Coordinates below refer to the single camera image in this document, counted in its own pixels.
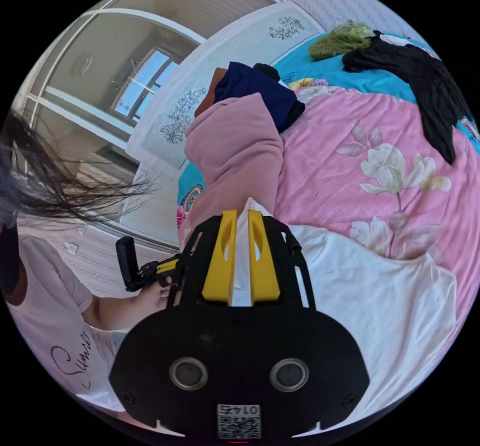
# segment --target pink bedspread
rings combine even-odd
[[[385,257],[430,253],[457,277],[460,327],[480,282],[480,157],[454,130],[449,166],[425,140],[414,104],[341,88],[325,93],[282,135],[275,216],[327,228]]]

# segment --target fisheye lens view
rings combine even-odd
[[[415,395],[480,278],[480,133],[420,33],[378,0],[102,0],[52,38],[0,126],[0,289],[65,401],[150,444],[330,445]]]

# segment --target serial number label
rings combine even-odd
[[[219,416],[260,416],[259,405],[218,405]]]
[[[218,405],[218,438],[255,440],[262,437],[259,405]]]

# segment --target black handle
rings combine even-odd
[[[134,279],[139,272],[135,241],[131,236],[124,236],[115,243],[116,256],[120,265],[121,277],[128,291],[133,286]]]

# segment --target hand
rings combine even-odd
[[[167,298],[170,288],[162,288],[155,282],[144,286],[135,297],[135,303],[144,311],[146,316],[164,310],[167,307]]]

